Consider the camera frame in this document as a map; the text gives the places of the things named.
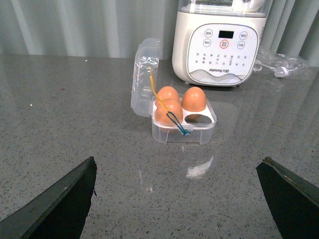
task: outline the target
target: kitchen appliance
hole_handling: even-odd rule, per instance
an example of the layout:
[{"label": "kitchen appliance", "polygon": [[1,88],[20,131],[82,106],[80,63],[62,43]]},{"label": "kitchen appliance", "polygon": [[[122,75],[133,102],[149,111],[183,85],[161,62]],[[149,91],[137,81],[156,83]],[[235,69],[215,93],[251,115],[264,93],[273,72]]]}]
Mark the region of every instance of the kitchen appliance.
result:
[{"label": "kitchen appliance", "polygon": [[272,0],[180,0],[173,69],[187,83],[236,86],[252,73]]}]

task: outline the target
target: clear plastic egg container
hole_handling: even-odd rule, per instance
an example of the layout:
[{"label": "clear plastic egg container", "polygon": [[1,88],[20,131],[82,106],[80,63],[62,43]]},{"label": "clear plastic egg container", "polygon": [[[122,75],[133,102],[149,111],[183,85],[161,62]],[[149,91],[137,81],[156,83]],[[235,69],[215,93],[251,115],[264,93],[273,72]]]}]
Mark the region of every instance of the clear plastic egg container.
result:
[{"label": "clear plastic egg container", "polygon": [[[153,138],[162,143],[167,142],[192,142],[199,144],[208,143],[213,135],[217,118],[214,110],[206,99],[206,108],[200,112],[189,112],[183,109],[183,121],[180,122],[184,129],[190,133],[183,135],[175,125],[166,125],[155,120],[155,96],[152,92],[150,73],[154,83],[157,80],[159,66],[160,41],[154,38],[145,39],[135,55],[131,107],[141,117],[152,118]],[[200,115],[195,120],[190,120],[189,115]]]},{"label": "clear plastic egg container", "polygon": [[[183,109],[183,121],[181,125],[190,133],[183,135],[177,126],[166,125],[155,120],[155,98],[152,107],[152,134],[153,138],[161,143],[167,142],[192,142],[199,144],[208,143],[213,135],[216,124],[216,115],[209,102],[206,100],[206,108],[199,112],[190,112]],[[200,115],[197,119],[189,119],[190,115]]]}]

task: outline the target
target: curtain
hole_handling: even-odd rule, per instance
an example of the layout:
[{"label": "curtain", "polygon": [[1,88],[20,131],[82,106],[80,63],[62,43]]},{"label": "curtain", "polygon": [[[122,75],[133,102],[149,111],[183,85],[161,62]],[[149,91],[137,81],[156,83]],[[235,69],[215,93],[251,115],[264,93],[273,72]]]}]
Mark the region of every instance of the curtain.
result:
[{"label": "curtain", "polygon": [[[173,49],[178,0],[2,0],[0,53],[133,58],[148,37]],[[319,66],[319,0],[274,0],[261,45]]]}]

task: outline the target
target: granite surface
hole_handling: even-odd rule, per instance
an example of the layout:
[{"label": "granite surface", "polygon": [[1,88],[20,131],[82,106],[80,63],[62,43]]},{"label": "granite surface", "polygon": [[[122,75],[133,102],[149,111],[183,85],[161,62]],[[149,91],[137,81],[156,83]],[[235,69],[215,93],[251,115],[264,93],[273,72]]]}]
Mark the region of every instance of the granite surface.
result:
[{"label": "granite surface", "polygon": [[[133,64],[0,55],[0,220],[94,156],[97,197],[83,239],[280,239],[255,168],[270,156],[319,185],[317,70],[202,87],[217,115],[212,140],[162,144],[130,107]],[[164,85],[190,87],[160,61]],[[212,155],[201,179],[186,177]]]}]

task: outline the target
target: egg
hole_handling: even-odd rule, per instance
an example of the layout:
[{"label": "egg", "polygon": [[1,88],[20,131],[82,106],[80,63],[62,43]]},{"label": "egg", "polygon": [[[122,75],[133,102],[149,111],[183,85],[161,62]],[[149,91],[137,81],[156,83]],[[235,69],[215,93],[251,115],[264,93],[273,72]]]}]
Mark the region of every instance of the egg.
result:
[{"label": "egg", "polygon": [[[167,106],[168,111],[171,111],[178,118],[179,122],[183,121],[183,109],[179,101],[175,99],[166,99],[163,100],[163,103]],[[155,120],[162,124],[174,125],[174,123],[166,115],[166,110],[161,104],[159,104],[155,111]]]},{"label": "egg", "polygon": [[[206,108],[206,95],[204,91],[199,87],[189,88],[182,99],[181,106],[183,109],[190,112],[203,111]],[[194,120],[200,117],[200,115],[189,115],[188,118]]]},{"label": "egg", "polygon": [[[178,92],[172,86],[164,86],[158,92],[159,98],[163,101],[166,99],[174,99],[179,102]],[[160,102],[158,99],[155,100],[155,105],[159,106]]]}]

